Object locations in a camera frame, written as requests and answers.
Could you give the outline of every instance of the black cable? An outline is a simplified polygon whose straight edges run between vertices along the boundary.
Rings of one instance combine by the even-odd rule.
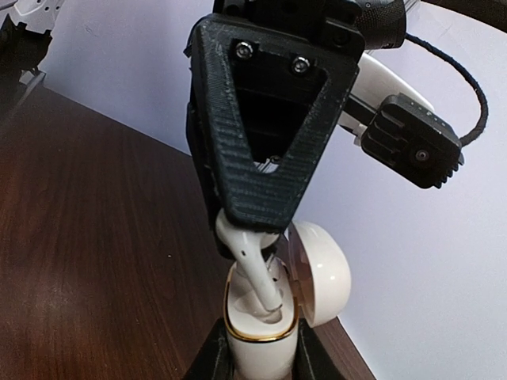
[[[488,121],[488,117],[490,114],[490,108],[488,106],[488,100],[486,98],[486,95],[484,94],[484,91],[482,91],[481,86],[478,84],[478,82],[475,80],[474,77],[468,72],[467,69],[463,67],[459,62],[457,62],[455,59],[453,59],[450,55],[444,53],[440,49],[434,47],[429,42],[421,40],[420,38],[416,36],[412,36],[410,34],[406,34],[406,39],[410,41],[413,44],[419,45],[422,48],[426,49],[433,55],[437,56],[440,59],[443,59],[445,62],[449,63],[452,67],[454,67],[462,76],[465,78],[465,80],[468,82],[470,86],[475,91],[475,95],[477,95],[478,102],[481,105],[481,117],[479,118],[477,125],[475,128],[462,137],[461,144],[462,146],[470,145],[472,142],[474,142],[478,137],[484,132],[486,129],[486,124]]]

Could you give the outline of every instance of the earbud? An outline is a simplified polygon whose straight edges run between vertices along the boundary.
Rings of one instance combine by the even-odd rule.
[[[219,239],[231,250],[266,311],[274,312],[281,308],[280,292],[269,275],[261,253],[261,250],[270,246],[278,236],[233,226],[227,220],[224,210],[219,213],[215,228]]]

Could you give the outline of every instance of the white wall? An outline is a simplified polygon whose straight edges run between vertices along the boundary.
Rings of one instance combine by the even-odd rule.
[[[46,86],[180,150],[193,24],[212,0],[67,0],[41,64]]]
[[[47,86],[186,150],[181,51],[212,0],[67,0]],[[490,99],[490,126],[442,190],[422,191],[337,131],[299,210],[340,242],[353,270],[342,320],[379,380],[507,378],[507,38],[431,6],[411,32],[466,63]],[[458,74],[418,47],[377,54],[457,131],[478,117]]]
[[[327,228],[349,258],[341,320],[379,380],[506,379],[507,36],[432,6],[411,21],[483,85],[487,132],[447,185],[423,191],[337,131],[299,217]],[[445,63],[410,44],[376,57],[460,134],[475,125],[474,92]]]

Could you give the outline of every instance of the screw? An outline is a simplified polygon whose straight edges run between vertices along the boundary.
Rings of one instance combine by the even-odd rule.
[[[310,69],[310,61],[304,57],[297,57],[292,62],[292,71],[296,74],[305,74]]]
[[[418,160],[419,162],[426,162],[429,160],[429,153],[428,151],[426,150],[419,150],[416,154],[415,154],[415,158],[416,160]]]
[[[254,48],[248,42],[240,42],[236,45],[236,56],[243,60],[250,59],[254,56]]]
[[[272,164],[278,165],[282,162],[282,157],[280,156],[272,156],[270,159]]]

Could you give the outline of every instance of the dark wood surface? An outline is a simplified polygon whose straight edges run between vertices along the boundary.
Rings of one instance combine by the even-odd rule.
[[[0,379],[181,378],[230,265],[204,212],[188,156],[36,90],[0,130]],[[318,333],[373,378],[338,321]]]

